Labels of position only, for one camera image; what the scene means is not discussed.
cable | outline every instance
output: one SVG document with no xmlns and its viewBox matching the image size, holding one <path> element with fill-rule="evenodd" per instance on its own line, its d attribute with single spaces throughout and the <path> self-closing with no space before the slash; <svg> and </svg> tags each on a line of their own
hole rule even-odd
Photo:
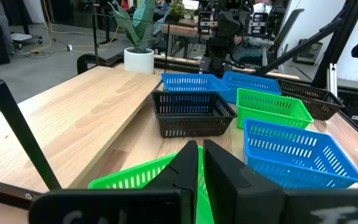
<svg viewBox="0 0 358 224">
<path fill-rule="evenodd" d="M 191 51 L 193 50 L 193 47 L 194 47 L 194 43 L 193 43 L 193 45 L 191 46 L 191 48 L 190 48 L 190 50 L 189 50 L 189 53 L 187 54 L 187 58 L 189 58 L 190 53 L 191 53 Z"/>
</svg>

potted plant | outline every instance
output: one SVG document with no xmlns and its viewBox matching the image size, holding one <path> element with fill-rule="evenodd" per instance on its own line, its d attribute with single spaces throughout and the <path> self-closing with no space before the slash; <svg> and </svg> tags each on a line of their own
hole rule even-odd
<svg viewBox="0 0 358 224">
<path fill-rule="evenodd" d="M 121 8 L 117 2 L 116 6 L 118 11 L 113 10 L 114 18 L 133 44 L 133 47 L 124 50 L 124 69 L 153 73 L 154 51 L 150 48 L 160 40 L 160 31 L 168 12 L 163 18 L 153 23 L 154 0 L 148 0 L 147 3 L 141 0 L 132 20 L 128 12 Z"/>
<path fill-rule="evenodd" d="M 172 1 L 169 5 L 170 15 L 173 21 L 178 22 L 186 13 L 185 5 L 181 0 Z"/>
</svg>

plant leaf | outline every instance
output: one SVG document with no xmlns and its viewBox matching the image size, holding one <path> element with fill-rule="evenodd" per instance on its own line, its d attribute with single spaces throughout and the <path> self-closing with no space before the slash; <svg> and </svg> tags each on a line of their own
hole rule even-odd
<svg viewBox="0 0 358 224">
<path fill-rule="evenodd" d="M 142 20 L 135 27 L 136 34 L 140 39 L 143 38 L 146 27 L 153 23 L 154 5 L 155 5 L 154 0 L 149 0 L 146 3 L 146 7 L 144 9 Z"/>
<path fill-rule="evenodd" d="M 167 15 L 169 14 L 169 12 L 170 11 L 168 10 L 168 12 L 165 13 L 163 18 L 161 18 L 155 22 L 153 35 L 161 31 L 161 28 L 164 25 L 165 19 L 167 18 Z"/>
<path fill-rule="evenodd" d="M 134 45 L 138 45 L 140 38 L 136 34 L 136 31 L 134 29 L 134 26 L 132 25 L 128 12 L 125 11 L 118 4 L 117 6 L 118 6 L 118 12 L 116 10 L 113 10 L 114 18 L 117 24 L 125 30 L 125 34 L 127 35 L 129 41 L 131 41 Z"/>
<path fill-rule="evenodd" d="M 142 47 L 142 49 L 150 48 L 156 41 L 159 40 L 159 37 L 153 36 L 153 25 L 148 25 L 146 27 L 146 30 L 144 32 L 144 36 L 142 40 L 139 42 L 139 45 Z"/>
<path fill-rule="evenodd" d="M 144 9 L 146 8 L 146 4 L 144 3 L 144 0 L 139 0 L 140 4 L 137 7 L 137 9 L 134 12 L 134 16 L 132 18 L 132 24 L 134 27 L 137 27 L 137 25 L 140 23 L 140 21 L 143 18 Z"/>
</svg>

white pot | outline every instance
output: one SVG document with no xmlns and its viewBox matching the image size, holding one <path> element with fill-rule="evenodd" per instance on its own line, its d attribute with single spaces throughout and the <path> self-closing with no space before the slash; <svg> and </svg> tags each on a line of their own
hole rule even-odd
<svg viewBox="0 0 358 224">
<path fill-rule="evenodd" d="M 132 53 L 133 47 L 124 50 L 124 69 L 126 71 L 153 74 L 154 73 L 154 51 L 147 49 L 146 54 Z"/>
</svg>

black basket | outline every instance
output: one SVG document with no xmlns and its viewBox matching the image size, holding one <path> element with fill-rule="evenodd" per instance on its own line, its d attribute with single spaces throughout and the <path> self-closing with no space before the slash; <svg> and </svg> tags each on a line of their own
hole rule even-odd
<svg viewBox="0 0 358 224">
<path fill-rule="evenodd" d="M 277 80 L 283 96 L 297 98 L 303 102 L 310 115 L 319 120 L 329 120 L 344 105 L 327 90 Z"/>
<path fill-rule="evenodd" d="M 237 115 L 216 92 L 152 93 L 163 138 L 220 136 Z"/>
</svg>

